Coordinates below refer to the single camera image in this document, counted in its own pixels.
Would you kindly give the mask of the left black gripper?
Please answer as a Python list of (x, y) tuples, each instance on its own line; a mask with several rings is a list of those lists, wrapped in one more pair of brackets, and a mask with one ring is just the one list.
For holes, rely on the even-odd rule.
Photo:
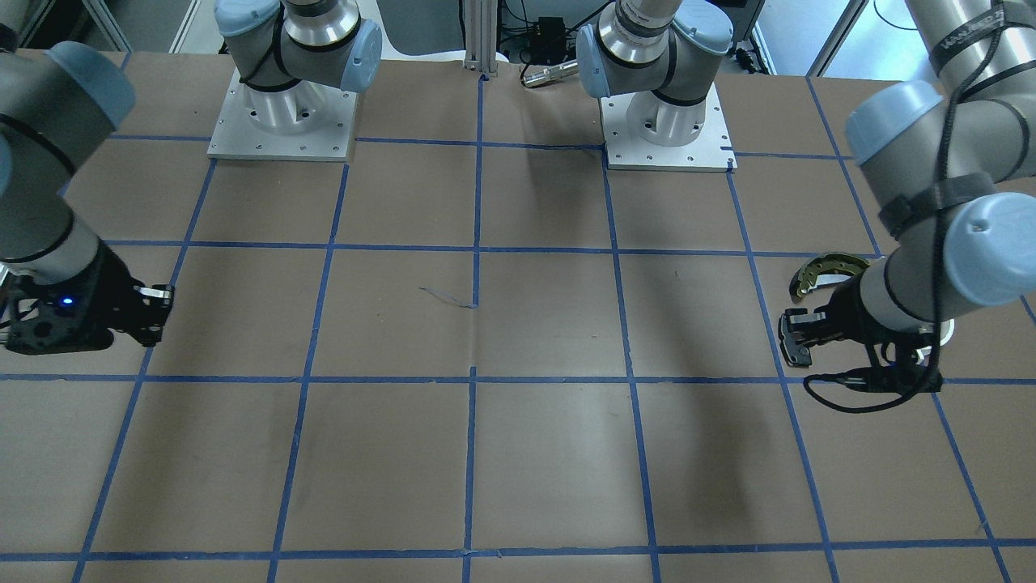
[(864, 307), (861, 284), (861, 280), (851, 279), (834, 288), (826, 305), (787, 309), (780, 315), (780, 347), (789, 368), (810, 368), (810, 348), (832, 341), (855, 341), (870, 347), (887, 341), (887, 330)]

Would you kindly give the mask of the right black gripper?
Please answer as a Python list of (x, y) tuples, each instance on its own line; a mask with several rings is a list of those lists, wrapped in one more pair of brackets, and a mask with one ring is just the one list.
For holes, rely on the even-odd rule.
[(145, 348), (162, 341), (175, 298), (173, 285), (148, 287), (133, 276), (125, 262), (104, 242), (85, 269), (50, 284), (49, 289), (57, 307), (81, 315), (84, 324), (139, 337)]

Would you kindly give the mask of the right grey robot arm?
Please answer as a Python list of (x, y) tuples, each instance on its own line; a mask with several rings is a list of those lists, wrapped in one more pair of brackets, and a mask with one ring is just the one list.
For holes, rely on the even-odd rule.
[[(214, 119), (224, 159), (344, 158), (352, 104), (384, 56), (384, 31), (355, 1), (218, 1), (229, 54), (195, 77), (137, 57), (121, 67), (62, 41), (40, 57), (2, 29), (2, 346), (22, 355), (102, 351), (118, 333), (153, 347), (174, 305), (170, 284), (145, 284), (63, 196), (100, 144), (132, 130), (197, 137)], [(156, 72), (145, 72), (159, 64)]]

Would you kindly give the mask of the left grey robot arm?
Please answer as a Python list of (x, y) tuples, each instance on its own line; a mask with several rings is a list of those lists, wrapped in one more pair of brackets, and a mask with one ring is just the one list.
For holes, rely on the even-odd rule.
[[(821, 309), (789, 309), (782, 353), (851, 340), (914, 355), (936, 324), (1034, 291), (1034, 197), (996, 190), (1034, 174), (1032, 1), (910, 1), (937, 90), (895, 84), (851, 112), (845, 137), (898, 247), (834, 288)], [(729, 19), (704, 1), (610, 1), (577, 32), (593, 97), (634, 95), (635, 127), (677, 147), (703, 114)]]

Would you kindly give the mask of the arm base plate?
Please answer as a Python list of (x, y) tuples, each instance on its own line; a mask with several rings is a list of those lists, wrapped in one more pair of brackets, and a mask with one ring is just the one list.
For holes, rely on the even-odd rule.
[(715, 84), (703, 103), (689, 107), (649, 91), (598, 103), (612, 170), (728, 172), (739, 166)]
[(361, 100), (358, 93), (308, 81), (261, 92), (233, 71), (207, 154), (219, 161), (346, 163)]

